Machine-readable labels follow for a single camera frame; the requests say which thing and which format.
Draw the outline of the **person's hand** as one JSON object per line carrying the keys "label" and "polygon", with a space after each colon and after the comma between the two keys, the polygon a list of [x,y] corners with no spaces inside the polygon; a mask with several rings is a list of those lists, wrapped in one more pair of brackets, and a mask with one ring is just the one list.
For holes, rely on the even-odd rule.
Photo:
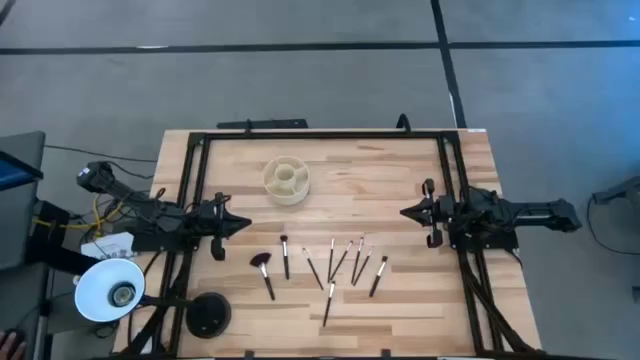
{"label": "person's hand", "polygon": [[21,330],[0,330],[0,360],[23,360],[26,347],[25,335]]}

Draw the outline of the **long silver ferrule makeup brush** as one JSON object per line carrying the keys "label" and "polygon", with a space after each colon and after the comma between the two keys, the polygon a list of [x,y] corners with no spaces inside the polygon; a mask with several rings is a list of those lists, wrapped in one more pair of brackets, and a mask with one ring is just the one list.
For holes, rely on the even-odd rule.
{"label": "long silver ferrule makeup brush", "polygon": [[386,255],[382,256],[380,266],[379,266],[379,268],[378,268],[378,270],[377,270],[377,272],[375,274],[374,281],[373,281],[373,283],[371,285],[371,288],[369,290],[369,297],[370,298],[374,296],[374,294],[375,294],[375,292],[376,292],[376,290],[377,290],[377,288],[379,286],[379,283],[380,283],[381,277],[382,277],[382,275],[384,273],[384,269],[385,269],[385,267],[387,265],[387,262],[388,262],[388,256],[386,256]]}

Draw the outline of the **black power strip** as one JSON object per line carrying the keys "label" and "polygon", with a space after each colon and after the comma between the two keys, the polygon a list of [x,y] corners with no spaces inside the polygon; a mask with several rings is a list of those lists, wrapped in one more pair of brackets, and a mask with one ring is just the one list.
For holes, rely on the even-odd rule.
{"label": "black power strip", "polygon": [[252,131],[254,129],[308,129],[309,126],[305,119],[247,119],[244,121],[220,122],[216,128],[222,130]]}

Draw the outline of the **cream round compartment organizer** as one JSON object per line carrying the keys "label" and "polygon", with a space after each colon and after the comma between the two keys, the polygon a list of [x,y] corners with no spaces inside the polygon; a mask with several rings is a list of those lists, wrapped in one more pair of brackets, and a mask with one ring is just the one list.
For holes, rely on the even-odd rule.
{"label": "cream round compartment organizer", "polygon": [[262,179],[267,193],[279,205],[290,206],[303,201],[309,193],[309,167],[294,156],[279,156],[263,169]]}

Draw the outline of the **grey side desk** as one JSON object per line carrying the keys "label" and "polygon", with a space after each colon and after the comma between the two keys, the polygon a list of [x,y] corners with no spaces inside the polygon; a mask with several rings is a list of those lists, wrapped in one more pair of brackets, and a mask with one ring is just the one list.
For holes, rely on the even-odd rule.
{"label": "grey side desk", "polygon": [[[40,170],[45,138],[41,131],[0,137],[0,152]],[[37,182],[0,190],[0,271],[25,260],[36,191]]]}

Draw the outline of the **black fan makeup brush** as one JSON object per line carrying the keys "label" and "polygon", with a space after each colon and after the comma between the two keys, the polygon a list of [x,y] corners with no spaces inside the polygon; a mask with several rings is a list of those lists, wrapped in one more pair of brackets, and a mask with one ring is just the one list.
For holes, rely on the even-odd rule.
{"label": "black fan makeup brush", "polygon": [[271,300],[274,301],[275,293],[267,270],[267,264],[270,259],[271,254],[269,252],[258,253],[250,260],[250,265],[259,269],[265,282],[269,296]]}

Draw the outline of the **grey chair base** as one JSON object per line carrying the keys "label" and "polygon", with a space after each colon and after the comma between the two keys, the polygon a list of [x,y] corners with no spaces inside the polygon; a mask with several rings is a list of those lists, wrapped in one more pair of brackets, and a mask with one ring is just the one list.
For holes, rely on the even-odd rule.
{"label": "grey chair base", "polygon": [[635,207],[640,207],[640,176],[629,178],[613,187],[592,195],[596,204],[608,204],[615,199],[626,199]]}

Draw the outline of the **laptop with blue screen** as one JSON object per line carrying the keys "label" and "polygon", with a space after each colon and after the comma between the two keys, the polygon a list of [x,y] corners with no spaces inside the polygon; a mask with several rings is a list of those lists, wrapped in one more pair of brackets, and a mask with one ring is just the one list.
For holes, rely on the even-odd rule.
{"label": "laptop with blue screen", "polygon": [[0,191],[38,182],[43,178],[40,170],[9,153],[0,151]]}

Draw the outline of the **white paper sheet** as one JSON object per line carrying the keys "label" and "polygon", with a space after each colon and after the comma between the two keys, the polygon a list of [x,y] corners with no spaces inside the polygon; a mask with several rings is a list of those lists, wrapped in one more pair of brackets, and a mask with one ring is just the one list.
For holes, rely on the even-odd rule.
{"label": "white paper sheet", "polygon": [[96,240],[83,244],[80,251],[83,255],[99,260],[109,258],[135,258],[138,253],[132,250],[133,235],[121,232],[99,237]]}

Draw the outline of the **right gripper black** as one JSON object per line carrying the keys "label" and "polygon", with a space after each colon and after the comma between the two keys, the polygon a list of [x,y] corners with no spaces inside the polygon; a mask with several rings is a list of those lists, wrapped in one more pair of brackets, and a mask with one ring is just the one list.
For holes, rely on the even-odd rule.
{"label": "right gripper black", "polygon": [[449,195],[435,197],[435,181],[433,179],[425,180],[423,193],[425,198],[416,205],[402,209],[400,213],[422,227],[429,226],[431,233],[427,236],[427,245],[429,248],[437,248],[444,243],[443,233],[438,228],[438,224],[445,225],[451,221],[454,215],[455,201]]}

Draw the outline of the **white shade desk lamp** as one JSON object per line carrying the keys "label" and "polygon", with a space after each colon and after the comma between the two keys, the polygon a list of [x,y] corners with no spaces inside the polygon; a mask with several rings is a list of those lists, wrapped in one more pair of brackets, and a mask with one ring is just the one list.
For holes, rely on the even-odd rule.
{"label": "white shade desk lamp", "polygon": [[119,320],[139,306],[158,310],[174,307],[185,312],[188,331],[203,339],[222,334],[231,320],[230,303],[215,292],[191,300],[147,295],[141,268],[121,258],[100,261],[89,268],[78,280],[74,302],[84,318],[101,323]]}

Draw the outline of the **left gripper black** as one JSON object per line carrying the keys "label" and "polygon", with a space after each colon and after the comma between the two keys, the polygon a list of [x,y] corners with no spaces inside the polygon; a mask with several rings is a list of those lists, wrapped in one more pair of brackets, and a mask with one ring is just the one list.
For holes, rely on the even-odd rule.
{"label": "left gripper black", "polygon": [[[230,195],[217,192],[212,200],[203,200],[198,207],[199,228],[203,235],[211,236],[210,252],[216,261],[224,261],[226,252],[222,245],[225,225],[226,203],[231,199]],[[250,218],[232,214],[228,211],[229,221],[233,223],[229,227],[229,236],[252,224]]]}

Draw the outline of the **black aluminium table frame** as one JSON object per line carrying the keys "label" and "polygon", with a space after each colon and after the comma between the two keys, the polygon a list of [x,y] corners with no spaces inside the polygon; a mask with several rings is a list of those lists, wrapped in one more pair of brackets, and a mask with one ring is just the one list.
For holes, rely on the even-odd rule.
{"label": "black aluminium table frame", "polygon": [[[187,283],[189,296],[214,291],[232,306],[231,323],[219,337],[192,336],[176,314],[168,314],[163,333],[178,332],[172,357],[235,357],[252,350],[259,357],[372,356],[382,349],[394,355],[470,355],[472,340],[458,258],[448,247],[431,249],[426,229],[403,217],[416,204],[425,179],[436,192],[453,167],[450,147],[410,134],[290,132],[282,139],[268,133],[246,136],[220,133],[208,148],[190,146],[185,130],[164,135],[152,186],[167,200],[190,204],[196,196],[231,196],[229,210],[252,220],[225,245],[218,262],[202,244],[194,254]],[[294,156],[310,171],[310,189],[298,204],[276,204],[262,173],[279,156]],[[288,236],[290,279],[285,279],[281,235]],[[374,248],[356,286],[351,285],[360,237],[358,270]],[[322,327],[329,283],[327,268],[335,238],[332,272],[353,241],[332,281],[336,282],[326,327]],[[321,290],[303,255],[306,248]],[[262,274],[250,265],[269,252],[267,270],[275,300]],[[369,290],[382,256],[388,262],[373,297]]]}

